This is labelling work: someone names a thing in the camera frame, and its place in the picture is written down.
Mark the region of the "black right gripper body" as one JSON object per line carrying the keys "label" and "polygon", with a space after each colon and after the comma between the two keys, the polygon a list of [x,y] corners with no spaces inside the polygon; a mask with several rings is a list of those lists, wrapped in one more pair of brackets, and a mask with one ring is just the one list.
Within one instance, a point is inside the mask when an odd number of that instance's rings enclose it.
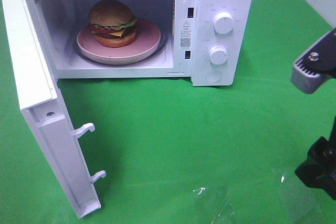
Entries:
{"label": "black right gripper body", "polygon": [[323,189],[335,200],[335,124],[329,139],[321,136],[311,145],[295,174],[307,187]]}

